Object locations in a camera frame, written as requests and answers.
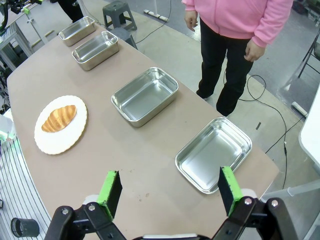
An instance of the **concrete floor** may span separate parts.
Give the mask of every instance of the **concrete floor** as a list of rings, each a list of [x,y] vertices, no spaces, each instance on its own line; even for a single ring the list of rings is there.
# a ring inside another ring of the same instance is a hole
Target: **concrete floor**
[[[186,27],[185,7],[180,0],[157,0],[158,13],[168,17],[170,1],[172,9],[167,26],[200,42],[200,26],[195,28],[195,32]],[[155,11],[153,0],[127,0],[127,2],[137,13],[143,13],[144,9]],[[283,30],[274,43],[267,47],[265,55],[254,63],[249,73],[263,77],[266,81],[266,89],[288,107],[295,101],[309,111],[315,97],[320,83],[319,74],[306,67],[301,78],[297,77],[301,69],[301,61],[317,32],[315,23],[307,16],[291,10]],[[310,62],[320,71],[319,61],[311,59]]]

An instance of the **plate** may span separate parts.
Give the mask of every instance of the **plate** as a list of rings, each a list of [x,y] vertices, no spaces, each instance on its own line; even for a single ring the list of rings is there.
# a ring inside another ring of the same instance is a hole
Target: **plate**
[[[50,113],[68,105],[75,105],[76,114],[62,130],[45,132],[41,129]],[[77,96],[61,96],[50,102],[40,113],[34,128],[34,140],[38,148],[49,155],[63,153],[71,148],[82,135],[87,123],[87,107]]]

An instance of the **pink hoodie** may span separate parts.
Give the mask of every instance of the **pink hoodie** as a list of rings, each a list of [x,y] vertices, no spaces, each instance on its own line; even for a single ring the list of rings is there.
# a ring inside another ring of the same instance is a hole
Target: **pink hoodie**
[[[182,0],[216,33],[271,44],[287,21],[293,0]]]

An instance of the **metal tray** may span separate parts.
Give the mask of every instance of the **metal tray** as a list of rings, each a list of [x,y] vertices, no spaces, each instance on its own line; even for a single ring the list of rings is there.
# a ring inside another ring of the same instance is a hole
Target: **metal tray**
[[[176,98],[178,88],[171,76],[151,67],[119,89],[111,101],[134,127],[141,127]]]
[[[95,30],[95,20],[85,16],[59,32],[59,37],[70,47]]]
[[[220,167],[235,171],[252,149],[250,138],[225,117],[213,119],[175,157],[179,171],[198,190],[218,190]]]
[[[118,38],[103,31],[72,52],[72,56],[83,70],[91,70],[119,51]]]

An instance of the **table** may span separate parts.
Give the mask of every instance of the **table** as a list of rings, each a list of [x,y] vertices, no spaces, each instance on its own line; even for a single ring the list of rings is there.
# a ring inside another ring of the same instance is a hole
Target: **table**
[[[48,213],[52,216],[62,205],[80,207],[86,196],[99,193],[108,171],[119,170],[123,190],[114,222],[126,238],[147,233],[213,236],[226,218],[220,193],[200,193],[180,174],[175,156],[220,114],[179,83],[174,102],[146,125],[131,126],[112,105],[111,96],[157,64],[119,40],[118,53],[83,71],[71,52],[103,30],[97,26],[72,47],[54,38],[8,78],[17,135]],[[63,95],[84,101],[88,121],[71,149],[46,155],[34,141],[35,124],[43,108]],[[241,187],[261,196],[277,174],[276,165],[253,145],[235,176]]]
[[[320,121],[320,87],[318,88],[315,98],[313,100],[311,109],[308,113],[308,117],[304,122],[304,125],[301,129],[300,135],[299,135],[299,142],[302,147],[302,149],[306,152],[306,154],[309,155],[309,157],[314,161],[314,164],[316,168],[320,168],[320,139],[319,139],[319,133],[320,133],[320,127],[319,127],[319,121]],[[320,189],[320,180],[314,181],[316,189]],[[311,226],[310,230],[305,236],[305,240],[308,240],[313,232],[315,231],[316,227],[320,226],[320,213],[315,219],[313,225]]]

